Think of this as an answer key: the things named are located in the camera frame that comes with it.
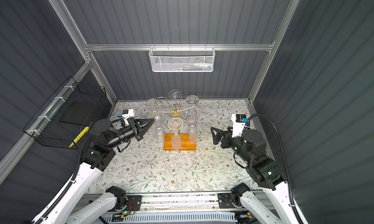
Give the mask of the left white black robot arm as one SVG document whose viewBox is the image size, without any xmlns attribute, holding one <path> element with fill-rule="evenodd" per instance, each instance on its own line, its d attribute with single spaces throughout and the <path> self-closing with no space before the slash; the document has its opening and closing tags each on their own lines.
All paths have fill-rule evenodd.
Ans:
<svg viewBox="0 0 374 224">
<path fill-rule="evenodd" d="M 33 224 L 90 224 L 107 211 L 130 212 L 134 207 L 128 201 L 125 190 L 112 186 L 99 198 L 80 211 L 73 209 L 90 184 L 106 169 L 116 153 L 122 152 L 119 146 L 130 145 L 134 138 L 140 141 L 154 124 L 153 118 L 127 120 L 118 119 L 122 128 L 116 129 L 113 121 L 97 121 L 79 152 L 76 168 L 72 176 L 51 202 L 32 220 Z"/>
</svg>

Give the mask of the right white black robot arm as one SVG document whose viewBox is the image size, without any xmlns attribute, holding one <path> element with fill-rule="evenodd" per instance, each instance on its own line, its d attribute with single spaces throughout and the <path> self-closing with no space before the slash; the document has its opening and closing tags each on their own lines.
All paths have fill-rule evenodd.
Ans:
<svg viewBox="0 0 374 224">
<path fill-rule="evenodd" d="M 247 209 L 261 224 L 301 224 L 291 189 L 285 174 L 276 161 L 266 154 L 266 140 L 261 133 L 253 129 L 244 129 L 236 133 L 232 127 L 223 131 L 211 128 L 213 143 L 223 149 L 232 149 L 233 155 L 244 161 L 239 165 L 268 196 L 276 214 L 263 205 L 253 191 L 244 183 L 231 189 L 234 206 Z"/>
</svg>

